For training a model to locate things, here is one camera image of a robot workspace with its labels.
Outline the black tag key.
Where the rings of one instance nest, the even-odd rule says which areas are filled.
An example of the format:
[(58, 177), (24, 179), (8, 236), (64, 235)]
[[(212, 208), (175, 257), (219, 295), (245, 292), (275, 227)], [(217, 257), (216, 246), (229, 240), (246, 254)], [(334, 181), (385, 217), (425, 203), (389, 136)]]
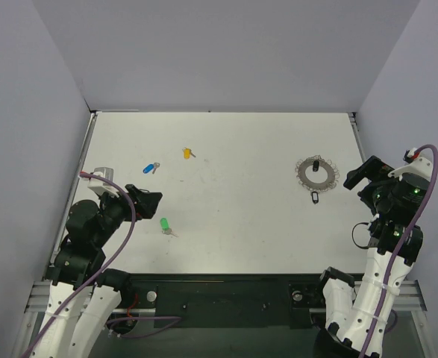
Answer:
[(319, 203), (319, 193), (317, 191), (312, 191), (310, 193), (310, 195), (311, 195), (312, 202), (314, 204), (318, 204)]

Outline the metal disc with keyrings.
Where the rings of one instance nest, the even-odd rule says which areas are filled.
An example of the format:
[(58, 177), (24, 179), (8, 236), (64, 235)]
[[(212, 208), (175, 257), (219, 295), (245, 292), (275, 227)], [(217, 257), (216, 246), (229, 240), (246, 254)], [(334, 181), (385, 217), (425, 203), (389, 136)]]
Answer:
[(320, 155), (299, 160), (295, 165), (295, 175), (301, 186), (316, 192), (334, 189), (340, 178), (337, 166)]

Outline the yellow tag key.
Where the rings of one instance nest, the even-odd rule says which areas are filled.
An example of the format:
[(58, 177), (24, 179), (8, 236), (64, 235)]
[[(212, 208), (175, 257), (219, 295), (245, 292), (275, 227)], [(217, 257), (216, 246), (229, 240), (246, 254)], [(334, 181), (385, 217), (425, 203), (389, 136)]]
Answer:
[(183, 155), (185, 160), (195, 157), (193, 151), (190, 148), (183, 148)]

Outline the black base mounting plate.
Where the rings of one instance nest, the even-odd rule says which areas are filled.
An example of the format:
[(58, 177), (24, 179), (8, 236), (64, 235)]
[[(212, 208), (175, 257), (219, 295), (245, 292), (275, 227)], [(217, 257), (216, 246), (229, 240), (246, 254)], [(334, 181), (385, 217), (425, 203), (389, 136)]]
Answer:
[(127, 307), (153, 317), (155, 328), (292, 329), (321, 324), (320, 274), (133, 274)]

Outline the green tag key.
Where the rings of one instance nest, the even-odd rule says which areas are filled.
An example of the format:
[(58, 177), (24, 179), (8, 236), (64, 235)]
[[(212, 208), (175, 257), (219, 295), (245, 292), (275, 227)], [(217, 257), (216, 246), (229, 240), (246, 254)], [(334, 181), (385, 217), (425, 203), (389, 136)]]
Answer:
[(160, 219), (160, 226), (163, 234), (178, 237), (178, 235), (169, 226), (167, 218)]

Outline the blue tag key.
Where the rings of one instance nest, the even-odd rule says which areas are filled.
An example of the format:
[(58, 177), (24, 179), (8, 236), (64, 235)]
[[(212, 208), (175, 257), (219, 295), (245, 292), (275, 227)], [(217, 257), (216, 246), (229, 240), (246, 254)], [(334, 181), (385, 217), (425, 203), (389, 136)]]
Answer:
[(148, 164), (144, 169), (143, 169), (143, 174), (149, 174), (152, 173), (154, 174), (156, 172), (156, 170), (160, 167), (160, 163), (151, 163)]

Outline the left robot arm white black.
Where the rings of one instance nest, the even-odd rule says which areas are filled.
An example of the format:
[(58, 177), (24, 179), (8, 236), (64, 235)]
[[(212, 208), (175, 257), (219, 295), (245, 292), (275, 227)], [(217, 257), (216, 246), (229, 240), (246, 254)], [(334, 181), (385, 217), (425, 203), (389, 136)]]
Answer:
[(48, 267), (49, 301), (24, 357), (87, 357), (112, 310), (133, 299), (131, 276), (110, 267), (103, 247), (123, 222), (152, 219), (161, 192), (93, 186), (97, 200), (73, 204), (66, 236)]

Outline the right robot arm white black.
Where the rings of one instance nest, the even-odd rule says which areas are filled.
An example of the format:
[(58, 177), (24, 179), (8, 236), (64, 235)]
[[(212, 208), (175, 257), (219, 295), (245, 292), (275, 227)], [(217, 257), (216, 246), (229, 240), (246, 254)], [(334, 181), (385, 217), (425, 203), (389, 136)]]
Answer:
[(366, 268), (357, 286), (354, 278), (327, 268), (313, 286), (315, 300), (325, 305), (326, 318), (313, 348), (315, 357), (381, 357), (388, 318), (401, 284), (411, 271), (423, 243), (412, 220), (425, 198), (433, 164), (414, 155), (394, 169), (376, 156), (350, 171), (344, 187), (363, 179), (360, 200), (371, 210), (367, 223)]

